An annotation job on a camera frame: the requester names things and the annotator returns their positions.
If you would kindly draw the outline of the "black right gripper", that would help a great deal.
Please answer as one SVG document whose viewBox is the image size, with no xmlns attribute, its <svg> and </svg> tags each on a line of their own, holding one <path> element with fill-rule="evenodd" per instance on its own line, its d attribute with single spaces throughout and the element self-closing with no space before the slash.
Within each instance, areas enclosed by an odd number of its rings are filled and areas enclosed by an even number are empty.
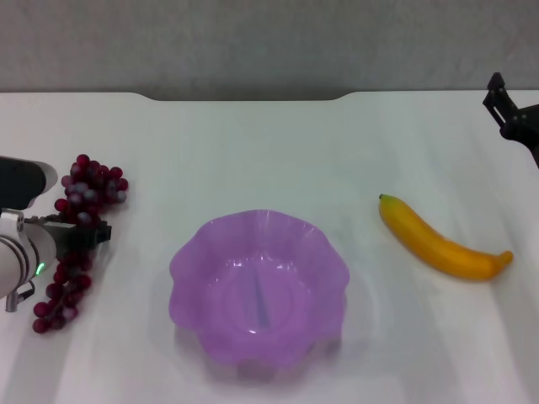
<svg viewBox="0 0 539 404">
<path fill-rule="evenodd" d="M 515 141 L 525 146 L 531 153 L 535 164 L 538 156 L 538 109 L 532 105 L 518 109 L 505 89 L 505 82 L 500 72 L 495 72 L 487 86 L 487 95 L 483 106 L 502 126 L 500 134 L 508 141 Z"/>
</svg>

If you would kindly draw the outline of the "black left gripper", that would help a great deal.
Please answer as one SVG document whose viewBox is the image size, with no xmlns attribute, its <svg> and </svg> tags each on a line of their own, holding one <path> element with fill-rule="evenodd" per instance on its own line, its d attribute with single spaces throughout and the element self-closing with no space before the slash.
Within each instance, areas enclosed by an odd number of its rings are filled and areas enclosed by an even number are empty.
<svg viewBox="0 0 539 404">
<path fill-rule="evenodd" d="M 93 250 L 99 243 L 109 241 L 112 231 L 108 224 L 88 227 L 57 221 L 46 221 L 42 227 L 55 242 L 57 258 L 63 258 L 72 252 Z"/>
</svg>

